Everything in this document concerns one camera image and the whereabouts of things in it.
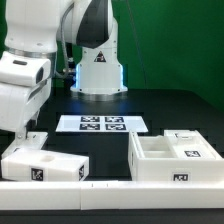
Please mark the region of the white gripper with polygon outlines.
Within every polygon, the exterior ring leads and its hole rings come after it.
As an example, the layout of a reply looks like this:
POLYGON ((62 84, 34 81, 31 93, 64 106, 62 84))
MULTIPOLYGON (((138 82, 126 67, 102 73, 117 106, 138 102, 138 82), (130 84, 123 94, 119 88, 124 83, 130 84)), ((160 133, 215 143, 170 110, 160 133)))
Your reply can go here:
POLYGON ((17 140, 27 138, 26 124, 37 114, 51 92, 51 80, 35 87, 0 83, 0 130, 16 132, 17 140))

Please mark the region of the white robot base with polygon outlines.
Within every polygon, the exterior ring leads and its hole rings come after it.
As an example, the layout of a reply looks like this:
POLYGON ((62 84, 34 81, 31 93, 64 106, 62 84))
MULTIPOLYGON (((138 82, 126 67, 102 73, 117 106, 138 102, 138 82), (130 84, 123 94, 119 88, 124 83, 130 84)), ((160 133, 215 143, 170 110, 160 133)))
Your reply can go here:
POLYGON ((82 59, 76 65, 75 83, 70 87, 77 98, 110 101, 126 95, 123 66, 117 59, 118 23, 113 19, 109 39, 95 49, 82 48, 82 59))

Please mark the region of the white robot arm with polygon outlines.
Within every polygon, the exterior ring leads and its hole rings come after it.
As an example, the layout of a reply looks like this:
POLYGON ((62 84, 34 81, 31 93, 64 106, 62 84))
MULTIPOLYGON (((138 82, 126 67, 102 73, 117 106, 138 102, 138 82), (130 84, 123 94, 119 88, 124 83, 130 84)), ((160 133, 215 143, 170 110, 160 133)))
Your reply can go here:
POLYGON ((57 43, 97 48, 112 32, 111 0, 6 0, 0 130, 26 136, 51 92, 57 43))

